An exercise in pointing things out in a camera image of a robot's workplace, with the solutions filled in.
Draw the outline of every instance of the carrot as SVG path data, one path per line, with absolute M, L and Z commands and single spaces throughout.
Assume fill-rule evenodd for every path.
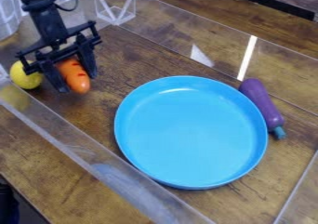
M 61 61 L 56 68 L 69 88 L 76 93 L 87 93 L 91 88 L 91 81 L 87 72 L 80 65 L 80 62 L 71 58 Z

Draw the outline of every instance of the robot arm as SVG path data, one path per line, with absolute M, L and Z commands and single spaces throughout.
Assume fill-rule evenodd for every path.
M 32 18 L 35 27 L 41 36 L 41 39 L 28 48 L 17 52 L 17 58 L 24 64 L 27 74 L 41 72 L 49 83 L 60 92 L 68 92 L 69 87 L 63 81 L 61 75 L 55 68 L 55 64 L 77 55 L 80 64 L 87 71 L 91 78 L 97 75 L 97 66 L 95 61 L 93 49 L 99 44 L 100 37 L 95 28 L 95 22 L 87 23 L 73 27 L 65 28 L 59 9 L 55 4 L 56 0 L 21 0 L 23 10 L 28 12 Z M 83 31 L 89 29 L 92 35 L 87 38 Z M 67 43 L 69 37 L 76 37 L 73 45 L 60 49 L 60 45 Z M 52 50 L 48 53 L 41 52 L 41 48 L 51 46 Z M 25 55 L 35 53 L 36 61 L 31 64 L 27 62 Z

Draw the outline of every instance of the black cable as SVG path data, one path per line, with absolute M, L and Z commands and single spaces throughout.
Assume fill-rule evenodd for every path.
M 56 5 L 56 8 L 63 10 L 63 11 L 71 12 L 77 8 L 77 5 L 79 5 L 79 0 L 75 0 L 75 6 L 72 8 L 64 8 L 60 5 Z

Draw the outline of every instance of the blue plate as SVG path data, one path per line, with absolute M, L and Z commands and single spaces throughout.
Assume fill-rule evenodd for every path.
M 124 98 L 115 138 L 133 166 L 182 189 L 218 187 L 246 175 L 267 148 L 267 128 L 231 86 L 202 77 L 154 80 Z

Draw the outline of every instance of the purple eggplant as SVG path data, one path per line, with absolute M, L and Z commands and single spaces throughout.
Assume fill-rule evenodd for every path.
M 286 137 L 284 130 L 282 128 L 284 124 L 283 116 L 274 106 L 266 88 L 260 81 L 255 78 L 246 79 L 238 91 L 252 101 L 256 105 L 267 125 L 268 132 L 274 132 L 278 139 Z

